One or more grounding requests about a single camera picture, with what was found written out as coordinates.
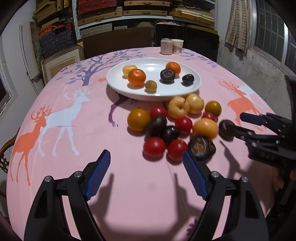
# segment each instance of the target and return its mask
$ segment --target red box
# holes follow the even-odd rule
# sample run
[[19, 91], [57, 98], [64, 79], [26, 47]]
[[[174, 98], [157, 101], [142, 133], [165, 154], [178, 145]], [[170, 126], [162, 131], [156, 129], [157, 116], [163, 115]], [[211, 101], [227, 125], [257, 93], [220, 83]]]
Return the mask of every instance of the red box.
[[116, 0], [78, 0], [78, 14], [117, 6]]

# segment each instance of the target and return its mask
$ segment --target paper cup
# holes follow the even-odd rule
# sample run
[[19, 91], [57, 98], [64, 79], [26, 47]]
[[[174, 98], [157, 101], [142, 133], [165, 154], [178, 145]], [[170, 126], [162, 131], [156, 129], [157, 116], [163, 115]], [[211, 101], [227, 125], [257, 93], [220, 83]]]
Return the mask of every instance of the paper cup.
[[173, 53], [180, 54], [182, 53], [184, 40], [181, 39], [172, 39], [173, 41]]

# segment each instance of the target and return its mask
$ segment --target metal screw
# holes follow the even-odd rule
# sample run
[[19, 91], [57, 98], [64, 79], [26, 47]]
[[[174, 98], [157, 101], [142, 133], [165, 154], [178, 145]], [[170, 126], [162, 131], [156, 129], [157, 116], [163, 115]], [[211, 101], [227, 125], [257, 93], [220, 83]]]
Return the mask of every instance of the metal screw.
[[248, 179], [247, 177], [242, 177], [242, 181], [243, 181], [244, 183], [247, 183], [247, 182], [249, 181], [249, 179]]
[[82, 176], [82, 172], [78, 171], [78, 172], [74, 172], [74, 177], [81, 177]]
[[220, 176], [219, 172], [216, 172], [216, 171], [212, 172], [211, 174], [212, 174], [213, 177], [219, 177]]
[[51, 181], [51, 179], [52, 179], [52, 177], [51, 177], [51, 176], [47, 176], [47, 177], [45, 177], [45, 178], [44, 178], [44, 181], [48, 183], [48, 182], [50, 182], [50, 181]]

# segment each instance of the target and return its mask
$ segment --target white plate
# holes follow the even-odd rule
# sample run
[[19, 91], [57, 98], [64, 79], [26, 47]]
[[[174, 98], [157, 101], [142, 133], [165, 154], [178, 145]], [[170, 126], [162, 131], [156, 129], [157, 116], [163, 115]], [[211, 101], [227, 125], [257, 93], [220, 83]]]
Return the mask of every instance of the white plate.
[[[138, 58], [131, 59], [115, 65], [107, 73], [108, 85], [118, 93], [137, 100], [145, 101], [167, 101], [174, 96], [184, 96], [195, 92], [202, 84], [202, 79], [199, 74], [185, 64], [176, 62], [181, 67], [180, 77], [175, 79], [172, 84], [163, 84], [160, 82], [160, 72], [165, 69], [168, 62], [172, 60], [164, 58]], [[156, 93], [145, 92], [145, 87], [133, 88], [127, 79], [124, 78], [122, 68], [128, 64], [133, 64], [141, 69], [146, 74], [146, 81], [154, 80], [157, 83]], [[187, 74], [194, 76], [194, 82], [190, 86], [182, 85], [182, 77]]]

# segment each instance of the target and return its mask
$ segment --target orange deer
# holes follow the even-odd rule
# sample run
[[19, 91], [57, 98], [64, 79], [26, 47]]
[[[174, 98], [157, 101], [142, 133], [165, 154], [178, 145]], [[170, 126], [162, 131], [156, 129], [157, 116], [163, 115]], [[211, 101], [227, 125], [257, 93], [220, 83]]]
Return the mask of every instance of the orange deer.
[[237, 117], [235, 118], [235, 121], [237, 122], [237, 124], [239, 126], [242, 126], [240, 118], [239, 118], [239, 116], [242, 112], [246, 112], [246, 111], [251, 110], [254, 112], [255, 115], [261, 114], [260, 111], [255, 108], [253, 103], [247, 97], [245, 97], [246, 93], [244, 93], [243, 91], [238, 89], [239, 88], [238, 85], [233, 84], [231, 82], [228, 83], [225, 80], [223, 81], [223, 83], [218, 81], [218, 85], [221, 85], [221, 86], [239, 94], [240, 98], [231, 100], [227, 103], [228, 107], [230, 107], [236, 113]]
[[33, 117], [34, 111], [31, 114], [31, 120], [34, 120], [34, 122], [36, 123], [34, 129], [32, 132], [28, 132], [25, 133], [23, 135], [21, 135], [17, 141], [14, 144], [13, 147], [13, 151], [11, 154], [11, 158], [10, 158], [10, 177], [11, 180], [13, 181], [13, 177], [11, 174], [11, 169], [12, 169], [12, 160], [13, 157], [15, 155], [15, 153], [22, 153], [22, 156], [19, 160], [19, 164], [17, 167], [17, 182], [18, 182], [18, 172], [19, 172], [19, 168], [20, 168], [20, 164], [23, 158], [25, 158], [25, 168], [26, 168], [26, 172], [27, 172], [27, 181], [28, 181], [28, 185], [30, 184], [30, 180], [29, 180], [29, 173], [28, 173], [28, 156], [29, 156], [29, 152], [30, 150], [34, 147], [36, 140], [38, 139], [39, 133], [40, 133], [40, 129], [41, 127], [45, 127], [46, 126], [46, 120], [45, 117], [50, 115], [51, 109], [49, 109], [49, 107], [47, 109], [45, 109], [45, 105], [43, 107], [41, 107], [37, 113], [36, 113], [36, 117]]

